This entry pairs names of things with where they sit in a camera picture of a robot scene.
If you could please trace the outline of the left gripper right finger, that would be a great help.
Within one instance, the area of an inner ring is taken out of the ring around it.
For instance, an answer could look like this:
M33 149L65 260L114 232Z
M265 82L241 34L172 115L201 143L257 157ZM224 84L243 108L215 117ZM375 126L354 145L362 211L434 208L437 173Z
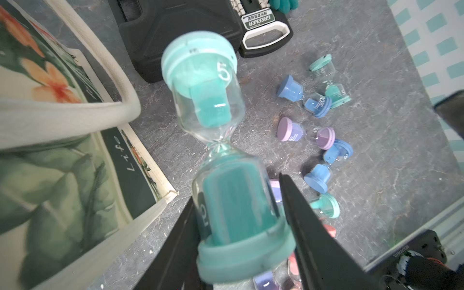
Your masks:
M378 283L333 239L289 175L279 175L305 290L377 290Z

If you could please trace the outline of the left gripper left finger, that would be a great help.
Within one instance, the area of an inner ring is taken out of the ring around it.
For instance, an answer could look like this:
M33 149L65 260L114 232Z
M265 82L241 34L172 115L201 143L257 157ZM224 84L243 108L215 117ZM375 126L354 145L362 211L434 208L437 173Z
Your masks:
M193 199L189 199L136 290L201 290L196 259L200 235Z

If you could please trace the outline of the green hourglass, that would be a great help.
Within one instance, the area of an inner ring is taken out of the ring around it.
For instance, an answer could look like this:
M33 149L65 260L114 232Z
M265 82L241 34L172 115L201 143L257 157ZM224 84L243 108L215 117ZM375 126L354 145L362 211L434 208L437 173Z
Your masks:
M344 86L334 82L337 70L332 62L331 54L325 54L310 64L309 71L315 75L317 80L326 85L325 96L332 100L331 109L340 107L352 100Z
M262 161L231 143L246 111L234 48L211 31L186 33L167 46L161 68L180 126L207 148L192 181L200 278L233 283L271 271L296 242Z
M329 193L321 194L309 205L319 218L336 219L340 216L340 205L336 198Z

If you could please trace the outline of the cream canvas tote bag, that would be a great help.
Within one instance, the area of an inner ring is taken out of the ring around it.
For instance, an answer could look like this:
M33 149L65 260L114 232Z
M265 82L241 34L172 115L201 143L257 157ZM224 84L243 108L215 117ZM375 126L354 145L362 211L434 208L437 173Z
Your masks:
M84 290L177 191L84 54L1 2L1 288Z

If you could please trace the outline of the purple hourglass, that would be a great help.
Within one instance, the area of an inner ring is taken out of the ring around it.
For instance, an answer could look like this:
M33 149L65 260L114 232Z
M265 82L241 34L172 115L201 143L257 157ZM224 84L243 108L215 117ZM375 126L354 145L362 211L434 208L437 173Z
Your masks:
M253 278L255 290L281 290L274 273L267 271Z
M282 117L277 127L277 138L281 142L307 141L311 146L322 150L328 150L335 142L334 128L310 126L305 128L302 124L292 121L288 117Z
M281 204L282 203L282 191L281 191L281 188L280 188L279 180L271 179L271 180L269 180L269 183L271 185L273 195L274 195L274 199L275 199L276 203Z

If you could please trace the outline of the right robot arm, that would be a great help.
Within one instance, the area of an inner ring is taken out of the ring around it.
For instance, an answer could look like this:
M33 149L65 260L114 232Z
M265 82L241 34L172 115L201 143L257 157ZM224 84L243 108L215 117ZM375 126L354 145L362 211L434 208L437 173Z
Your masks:
M464 91L462 89L435 104L433 109L461 138L464 138Z

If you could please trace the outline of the blue hourglass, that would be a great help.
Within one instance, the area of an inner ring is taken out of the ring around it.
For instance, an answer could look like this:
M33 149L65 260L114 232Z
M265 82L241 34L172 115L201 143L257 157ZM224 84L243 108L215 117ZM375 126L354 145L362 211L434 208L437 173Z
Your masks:
M332 147L323 154L322 162L304 176L304 181L318 193L327 193L333 169L345 163L353 153L354 150L349 143L335 139Z
M279 86L277 96L291 102L301 102L315 118L323 118L330 111L332 99L319 93L305 95L303 86L287 75Z

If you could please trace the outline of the blue hourglass upper right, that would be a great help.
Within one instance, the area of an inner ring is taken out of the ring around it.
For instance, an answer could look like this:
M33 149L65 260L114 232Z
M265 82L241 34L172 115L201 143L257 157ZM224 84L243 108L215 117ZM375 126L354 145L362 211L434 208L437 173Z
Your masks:
M315 118L323 118L330 111L332 99L319 93L305 95L303 86L287 75L279 86L277 96L291 102L301 102Z

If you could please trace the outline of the black plastic case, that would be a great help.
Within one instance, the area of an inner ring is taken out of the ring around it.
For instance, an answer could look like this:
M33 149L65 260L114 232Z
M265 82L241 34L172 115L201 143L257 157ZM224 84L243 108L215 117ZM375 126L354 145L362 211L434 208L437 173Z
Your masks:
M129 58L148 83L163 79L161 57L177 37L192 31L212 31L238 49L244 34L229 1L138 0L109 2Z

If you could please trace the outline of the black bit holder strip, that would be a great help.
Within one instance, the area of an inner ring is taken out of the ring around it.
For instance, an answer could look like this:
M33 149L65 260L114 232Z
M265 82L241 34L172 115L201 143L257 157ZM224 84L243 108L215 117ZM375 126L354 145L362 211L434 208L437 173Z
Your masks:
M257 58L271 54L293 37L287 17L273 4L281 1L230 1L244 30L239 54L242 58Z

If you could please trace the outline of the green rubber glove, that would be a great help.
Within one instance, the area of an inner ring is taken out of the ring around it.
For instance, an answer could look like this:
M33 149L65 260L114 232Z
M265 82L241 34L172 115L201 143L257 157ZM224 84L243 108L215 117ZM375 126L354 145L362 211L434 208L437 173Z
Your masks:
M271 8L284 14L298 7L298 0L269 0Z

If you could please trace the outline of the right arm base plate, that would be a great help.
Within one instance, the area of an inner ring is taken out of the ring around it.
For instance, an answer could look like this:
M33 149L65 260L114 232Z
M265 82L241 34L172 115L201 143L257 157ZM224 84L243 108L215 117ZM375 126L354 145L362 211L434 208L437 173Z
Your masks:
M464 265L451 269L436 232L426 230L390 254L386 254L366 272L381 290L462 290Z

